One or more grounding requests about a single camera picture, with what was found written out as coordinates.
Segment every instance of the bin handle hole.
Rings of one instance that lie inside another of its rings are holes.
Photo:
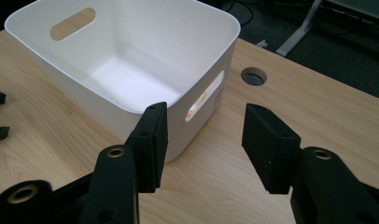
[[[65,40],[68,36],[73,35],[80,29],[89,25],[95,18],[96,12],[94,9],[87,7],[64,21],[52,26],[49,31],[50,37],[56,41]]]
[[[224,75],[225,71],[223,70],[190,107],[189,111],[187,112],[186,122],[189,122],[196,115],[196,113],[201,109],[207,99],[209,99],[213,92],[218,88],[219,84],[221,84],[222,79],[224,78]]]

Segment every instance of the white plastic bin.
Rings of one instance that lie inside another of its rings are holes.
[[[54,35],[83,13],[80,29]],[[14,12],[6,30],[123,141],[147,106],[166,102],[171,161],[218,106],[240,25],[194,0],[39,0]]]

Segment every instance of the gray floor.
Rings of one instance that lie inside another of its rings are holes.
[[[253,44],[265,39],[272,52],[300,27],[312,3],[238,2],[224,1],[219,8],[243,24],[240,38]],[[379,25],[345,13],[321,7],[311,31],[286,58],[379,98]]]

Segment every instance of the desk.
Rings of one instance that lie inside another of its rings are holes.
[[[244,83],[244,68],[267,74]],[[121,144],[72,104],[26,49],[0,32],[0,193],[25,180],[53,189],[93,171],[99,152]],[[379,99],[238,39],[221,105],[184,152],[164,166],[161,188],[140,194],[141,223],[295,223],[289,195],[265,191],[241,147],[246,103],[270,108],[302,147],[337,153],[379,188]]]

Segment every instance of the wooden table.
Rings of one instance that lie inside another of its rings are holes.
[[[241,79],[247,67],[262,86]],[[0,32],[0,193],[43,179],[54,189],[93,171],[98,153],[121,144],[57,90],[6,31]],[[270,195],[241,147],[246,103],[271,109],[302,148],[337,153],[379,188],[379,99],[238,39],[221,106],[190,145],[165,163],[161,188],[140,194],[141,223],[295,223],[289,195]]]

